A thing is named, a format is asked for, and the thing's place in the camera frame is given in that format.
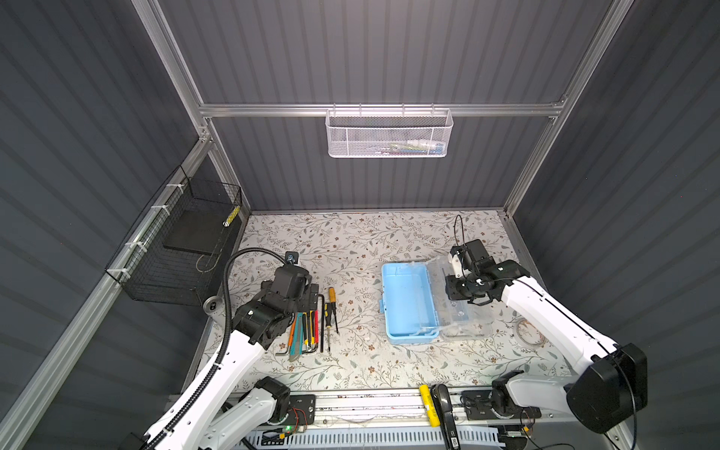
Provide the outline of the black hex key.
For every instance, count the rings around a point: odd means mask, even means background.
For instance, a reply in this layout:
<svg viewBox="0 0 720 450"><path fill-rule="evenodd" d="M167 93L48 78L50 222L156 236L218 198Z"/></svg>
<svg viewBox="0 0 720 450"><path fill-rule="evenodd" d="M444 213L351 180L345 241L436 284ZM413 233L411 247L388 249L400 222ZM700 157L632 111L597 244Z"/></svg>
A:
<svg viewBox="0 0 720 450"><path fill-rule="evenodd" d="M324 328L326 327L324 325L324 316L326 316L326 298L323 294L319 294L318 298L320 299L320 307L318 307L317 310L317 335L319 351L322 353L324 351Z"/></svg>

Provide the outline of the yellow black screwdriver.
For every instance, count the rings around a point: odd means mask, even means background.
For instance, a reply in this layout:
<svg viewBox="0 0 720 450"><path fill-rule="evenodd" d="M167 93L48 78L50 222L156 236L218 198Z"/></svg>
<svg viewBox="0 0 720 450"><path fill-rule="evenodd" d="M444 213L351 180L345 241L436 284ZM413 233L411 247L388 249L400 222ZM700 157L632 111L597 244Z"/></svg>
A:
<svg viewBox="0 0 720 450"><path fill-rule="evenodd" d="M334 287L328 289L328 297L324 303L324 345L330 353L335 335L339 335L339 323L337 315L337 292Z"/></svg>

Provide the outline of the light blue toolbox base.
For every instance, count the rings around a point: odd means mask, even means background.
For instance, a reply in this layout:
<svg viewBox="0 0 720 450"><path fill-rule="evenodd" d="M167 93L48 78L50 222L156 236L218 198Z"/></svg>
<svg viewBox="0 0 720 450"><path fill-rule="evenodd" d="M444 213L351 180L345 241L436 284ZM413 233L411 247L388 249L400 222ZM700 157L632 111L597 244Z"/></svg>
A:
<svg viewBox="0 0 720 450"><path fill-rule="evenodd" d="M426 264L389 262L382 266L385 333L395 346L429 344L440 336Z"/></svg>

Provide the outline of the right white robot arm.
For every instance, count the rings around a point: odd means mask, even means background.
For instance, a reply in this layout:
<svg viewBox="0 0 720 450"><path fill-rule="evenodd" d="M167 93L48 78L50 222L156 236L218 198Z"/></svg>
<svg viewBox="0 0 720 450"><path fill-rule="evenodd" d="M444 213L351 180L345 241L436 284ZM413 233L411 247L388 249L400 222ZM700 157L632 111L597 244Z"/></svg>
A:
<svg viewBox="0 0 720 450"><path fill-rule="evenodd" d="M499 301L529 321L562 355L573 373L542 378L512 370L491 388L491 408L512 417L524 408L572 414L590 431L603 434L636 417L649 400L648 361L636 345L624 346L583 322L554 299L513 260L461 262L448 259L445 279L452 300Z"/></svg>

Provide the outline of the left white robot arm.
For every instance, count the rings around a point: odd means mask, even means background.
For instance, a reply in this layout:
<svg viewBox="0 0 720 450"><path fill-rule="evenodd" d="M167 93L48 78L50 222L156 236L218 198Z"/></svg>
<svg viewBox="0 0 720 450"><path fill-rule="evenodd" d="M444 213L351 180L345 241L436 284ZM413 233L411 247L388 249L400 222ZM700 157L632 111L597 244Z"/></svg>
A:
<svg viewBox="0 0 720 450"><path fill-rule="evenodd" d="M236 259L261 253L278 260L273 279L249 302L232 306L229 279ZM281 421L289 408L290 390L264 378L230 410L223 404L246 373L296 322L303 302L311 296L311 273L299 264L299 254L284 255L259 247L233 253L223 267L222 341L189 388L157 422L137 438L137 449L232 449L265 423Z"/></svg>

